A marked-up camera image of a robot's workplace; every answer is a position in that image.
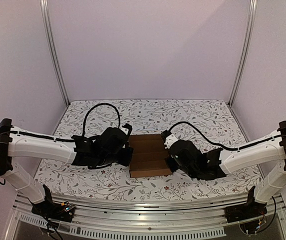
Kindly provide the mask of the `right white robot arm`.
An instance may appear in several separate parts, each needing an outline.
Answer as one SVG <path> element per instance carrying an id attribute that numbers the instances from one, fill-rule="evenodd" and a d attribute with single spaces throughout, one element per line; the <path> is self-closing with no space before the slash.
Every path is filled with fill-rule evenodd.
<path id="1" fill-rule="evenodd" d="M 277 161 L 264 180 L 253 189 L 253 196 L 242 205 L 241 214 L 252 218 L 274 194 L 286 185 L 286 120 L 270 134 L 237 147 L 227 147 L 211 140 L 214 150 L 202 153 L 189 140 L 178 139 L 171 130 L 161 133 L 174 167 L 192 179 L 211 181 L 224 178 L 247 167 Z"/>

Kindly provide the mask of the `brown cardboard box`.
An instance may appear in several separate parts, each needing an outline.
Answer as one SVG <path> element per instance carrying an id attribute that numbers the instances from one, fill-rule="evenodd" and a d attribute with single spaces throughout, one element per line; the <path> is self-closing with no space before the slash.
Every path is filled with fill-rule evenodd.
<path id="1" fill-rule="evenodd" d="M 131 178 L 161 177 L 172 174 L 166 163 L 169 157 L 160 134 L 140 134 L 129 137 L 133 155 L 129 165 Z"/>

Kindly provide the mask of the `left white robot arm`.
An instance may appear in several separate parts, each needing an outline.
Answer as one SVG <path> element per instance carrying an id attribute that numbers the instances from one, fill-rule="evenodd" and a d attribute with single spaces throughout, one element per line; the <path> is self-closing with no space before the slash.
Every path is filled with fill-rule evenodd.
<path id="1" fill-rule="evenodd" d="M 11 124 L 0 123 L 0 177 L 23 193 L 46 216 L 57 213 L 48 188 L 37 183 L 22 166 L 12 161 L 15 157 L 50 159 L 65 164 L 101 169 L 113 163 L 129 166 L 133 148 L 129 146 L 132 126 L 108 127 L 102 134 L 57 137 L 26 131 Z"/>

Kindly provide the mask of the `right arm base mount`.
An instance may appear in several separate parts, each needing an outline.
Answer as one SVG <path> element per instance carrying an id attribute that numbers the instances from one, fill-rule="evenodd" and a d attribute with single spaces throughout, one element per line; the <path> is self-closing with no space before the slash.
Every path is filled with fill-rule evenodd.
<path id="1" fill-rule="evenodd" d="M 246 203 L 224 208 L 225 218 L 228 223 L 259 217 L 267 213 L 267 204 L 256 202 L 254 191 L 255 186 L 249 190 Z"/>

